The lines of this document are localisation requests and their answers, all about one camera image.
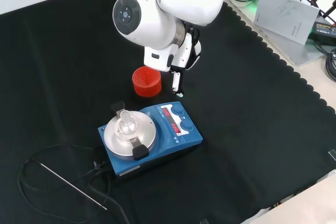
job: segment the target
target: blue knob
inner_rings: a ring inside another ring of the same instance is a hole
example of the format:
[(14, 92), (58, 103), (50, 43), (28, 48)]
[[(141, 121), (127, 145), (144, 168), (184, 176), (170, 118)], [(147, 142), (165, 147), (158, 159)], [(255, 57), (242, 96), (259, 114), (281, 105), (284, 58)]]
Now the blue knob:
[(193, 129), (193, 122), (190, 119), (183, 119), (182, 122), (180, 123), (180, 126), (182, 129), (186, 131), (191, 131)]
[(172, 106), (172, 112), (175, 115), (182, 115), (183, 114), (183, 107), (179, 104), (176, 104), (176, 105)]

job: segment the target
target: red silicone cup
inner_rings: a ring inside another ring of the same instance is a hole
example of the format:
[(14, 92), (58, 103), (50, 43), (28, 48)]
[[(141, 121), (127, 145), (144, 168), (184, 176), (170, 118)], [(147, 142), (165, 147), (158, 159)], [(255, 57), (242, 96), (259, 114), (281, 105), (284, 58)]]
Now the red silicone cup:
[(149, 67), (138, 68), (132, 76), (135, 92), (141, 97), (153, 97), (161, 91), (161, 75)]

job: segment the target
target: white table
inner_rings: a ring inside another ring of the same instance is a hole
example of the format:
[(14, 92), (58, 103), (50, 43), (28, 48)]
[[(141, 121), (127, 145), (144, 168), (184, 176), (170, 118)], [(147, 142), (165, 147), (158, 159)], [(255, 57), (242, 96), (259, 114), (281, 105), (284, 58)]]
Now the white table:
[(236, 7), (230, 0), (224, 0), (236, 13), (241, 17), (241, 19), (250, 26), (253, 31), (257, 32), (260, 37), (263, 38), (267, 46), (273, 50), (274, 53), (278, 54), (281, 59), (287, 62), (287, 65), (294, 68), (294, 71), (301, 75), (307, 81), (307, 84), (313, 86), (314, 91), (319, 93), (321, 98), (327, 102), (328, 106), (333, 107), (336, 110), (336, 82), (331, 80), (326, 73), (325, 69), (325, 56), (319, 59), (305, 64), (303, 66), (296, 66), (290, 58), (281, 51), (272, 41), (261, 32), (259, 27), (257, 27), (251, 19), (249, 19), (243, 12), (241, 12), (238, 7)]

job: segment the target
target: cable plug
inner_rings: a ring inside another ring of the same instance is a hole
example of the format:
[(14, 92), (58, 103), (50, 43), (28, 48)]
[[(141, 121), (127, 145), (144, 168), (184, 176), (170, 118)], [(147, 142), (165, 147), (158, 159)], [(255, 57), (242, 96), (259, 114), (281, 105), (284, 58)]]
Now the cable plug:
[(103, 166), (109, 164), (109, 162), (103, 161), (103, 163), (99, 164), (96, 161), (93, 162), (94, 168), (97, 170), (101, 170)]

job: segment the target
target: black device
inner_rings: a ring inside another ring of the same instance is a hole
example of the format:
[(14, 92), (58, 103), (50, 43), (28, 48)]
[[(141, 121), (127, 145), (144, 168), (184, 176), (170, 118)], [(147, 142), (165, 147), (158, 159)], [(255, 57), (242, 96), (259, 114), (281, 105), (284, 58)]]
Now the black device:
[(336, 46), (336, 26), (315, 22), (308, 39), (323, 45)]

